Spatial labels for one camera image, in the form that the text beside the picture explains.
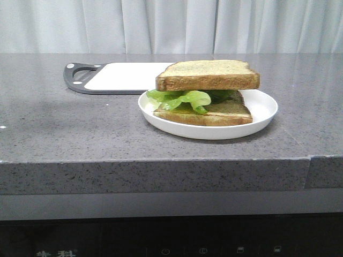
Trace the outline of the green lettuce leaf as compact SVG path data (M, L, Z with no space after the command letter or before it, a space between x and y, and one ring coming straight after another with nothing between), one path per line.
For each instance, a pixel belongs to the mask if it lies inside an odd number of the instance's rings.
M163 110L172 111L185 103L198 114L207 113L205 109L207 105L219 104L239 94L237 90L158 91L156 89L146 93L147 97L159 103L159 107Z

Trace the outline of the bread slice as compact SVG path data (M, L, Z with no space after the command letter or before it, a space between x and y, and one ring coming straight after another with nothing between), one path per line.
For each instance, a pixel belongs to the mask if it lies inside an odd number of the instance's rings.
M260 74L238 60L198 60L168 66L155 79L159 91L257 89Z
M158 107L153 111L154 116L182 124L199 126L232 126L249 124L253 121L252 115L249 109L245 106L241 93L219 104L210 104L205 106L205 109L208 111L205 114L196 113L185 103L172 111L163 110L159 107L159 103L157 104Z

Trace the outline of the white grey cutting board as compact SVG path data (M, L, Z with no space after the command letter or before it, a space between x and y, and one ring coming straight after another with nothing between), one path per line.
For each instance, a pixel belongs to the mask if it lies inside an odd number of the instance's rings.
M171 63L69 63L63 76L69 89L91 95L140 95L155 88L155 78Z

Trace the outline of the white round plate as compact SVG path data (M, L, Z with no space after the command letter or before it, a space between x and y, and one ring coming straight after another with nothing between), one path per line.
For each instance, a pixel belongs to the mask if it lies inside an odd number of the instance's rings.
M196 126L171 122L153 115L156 103L141 94L138 105L145 119L154 127L185 138L202 140L225 140L245 137L264 129L278 111L274 98L259 90L242 90L245 106L250 110L253 122L235 126Z

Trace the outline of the white curtain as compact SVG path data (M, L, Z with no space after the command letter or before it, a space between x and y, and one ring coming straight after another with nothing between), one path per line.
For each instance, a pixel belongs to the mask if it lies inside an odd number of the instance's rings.
M341 53L342 1L1 1L2 53Z

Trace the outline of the black appliance control panel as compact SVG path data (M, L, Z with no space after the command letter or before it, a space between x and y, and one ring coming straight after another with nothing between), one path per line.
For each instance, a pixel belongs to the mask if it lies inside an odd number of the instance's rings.
M2 221L1 256L342 256L342 214Z

